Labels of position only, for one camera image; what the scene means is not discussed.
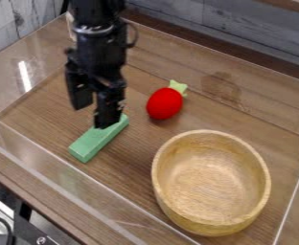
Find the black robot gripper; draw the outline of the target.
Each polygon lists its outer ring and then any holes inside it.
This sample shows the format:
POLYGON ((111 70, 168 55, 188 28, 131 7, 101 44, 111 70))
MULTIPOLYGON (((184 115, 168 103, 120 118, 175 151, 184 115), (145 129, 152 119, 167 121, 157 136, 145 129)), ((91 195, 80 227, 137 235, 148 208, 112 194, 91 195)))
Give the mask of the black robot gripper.
POLYGON ((74 25, 76 46, 65 51, 65 79, 70 104, 80 110, 93 103, 95 127, 105 129, 120 122, 127 81, 121 69, 127 62, 128 25, 89 27, 74 25))

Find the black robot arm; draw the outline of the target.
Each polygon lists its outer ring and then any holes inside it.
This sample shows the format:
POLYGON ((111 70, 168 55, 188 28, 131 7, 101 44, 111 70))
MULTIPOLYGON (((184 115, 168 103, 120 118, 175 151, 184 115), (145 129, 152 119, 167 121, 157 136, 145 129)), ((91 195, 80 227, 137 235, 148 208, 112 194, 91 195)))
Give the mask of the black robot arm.
POLYGON ((65 51, 65 80, 74 110, 97 100, 95 127, 119 123, 127 81, 121 68, 127 61, 127 22, 119 13, 124 0, 72 0, 76 47, 65 51))

